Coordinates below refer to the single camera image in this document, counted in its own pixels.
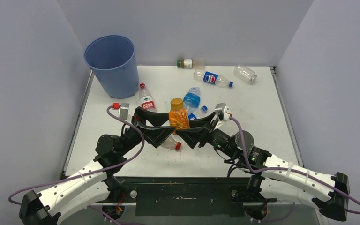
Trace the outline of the Pepsi English label bottle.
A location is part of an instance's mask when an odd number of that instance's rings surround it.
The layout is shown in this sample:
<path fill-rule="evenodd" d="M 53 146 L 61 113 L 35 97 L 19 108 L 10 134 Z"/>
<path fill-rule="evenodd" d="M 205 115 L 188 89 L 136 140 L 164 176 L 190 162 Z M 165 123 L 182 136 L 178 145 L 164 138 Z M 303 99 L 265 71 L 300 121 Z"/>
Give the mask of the Pepsi English label bottle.
<path fill-rule="evenodd" d="M 204 118 L 208 115 L 208 108 L 207 106 L 202 106 L 201 108 L 197 108 L 195 109 L 192 113 L 190 113 L 188 115 L 188 119 L 191 120 L 196 120 L 196 119 L 201 119 Z"/>

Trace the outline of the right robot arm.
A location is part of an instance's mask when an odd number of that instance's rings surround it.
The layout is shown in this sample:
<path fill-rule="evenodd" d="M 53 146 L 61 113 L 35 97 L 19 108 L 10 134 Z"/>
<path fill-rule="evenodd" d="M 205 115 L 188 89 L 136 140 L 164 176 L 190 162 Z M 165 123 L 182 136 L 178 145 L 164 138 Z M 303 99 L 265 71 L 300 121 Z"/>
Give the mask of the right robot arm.
<path fill-rule="evenodd" d="M 349 179 L 344 173 L 325 174 L 315 172 L 275 154 L 256 147 L 252 135 L 241 129 L 232 116 L 238 132 L 232 136 L 218 126 L 224 122 L 223 115 L 208 119 L 199 127 L 178 130 L 177 134 L 191 148 L 210 144 L 236 161 L 236 166 L 252 174 L 246 193 L 249 199 L 287 200 L 311 206 L 327 218 L 345 222 L 348 215 Z"/>

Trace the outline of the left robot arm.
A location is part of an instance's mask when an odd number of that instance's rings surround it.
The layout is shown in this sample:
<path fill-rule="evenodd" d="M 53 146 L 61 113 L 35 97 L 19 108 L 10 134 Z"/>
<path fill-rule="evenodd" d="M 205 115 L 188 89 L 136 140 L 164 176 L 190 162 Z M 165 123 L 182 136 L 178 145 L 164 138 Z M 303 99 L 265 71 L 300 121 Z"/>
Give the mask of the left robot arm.
<path fill-rule="evenodd" d="M 68 216 L 99 201 L 115 202 L 121 195 L 121 184 L 115 178 L 129 159 L 124 156 L 135 146 L 145 143 L 159 147 L 175 131 L 164 126 L 167 113 L 136 108 L 129 127 L 120 135 L 102 135 L 97 141 L 97 155 L 82 169 L 66 179 L 49 184 L 40 192 L 23 196 L 19 218 L 25 225 L 58 225 Z"/>

